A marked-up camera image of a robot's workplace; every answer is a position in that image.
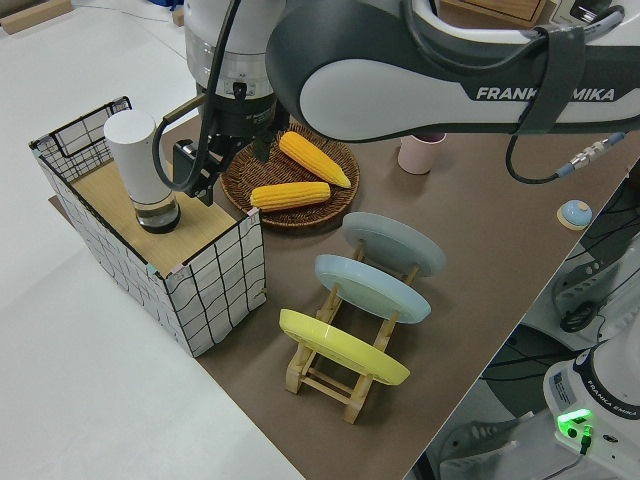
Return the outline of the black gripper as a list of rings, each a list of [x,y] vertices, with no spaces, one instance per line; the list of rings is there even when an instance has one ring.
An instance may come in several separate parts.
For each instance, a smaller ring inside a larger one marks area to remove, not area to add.
[[[278,135],[286,130],[286,109],[274,94],[254,100],[206,95],[199,114],[208,152],[192,193],[205,206],[212,206],[219,175],[241,150],[250,146],[258,162],[269,160]]]

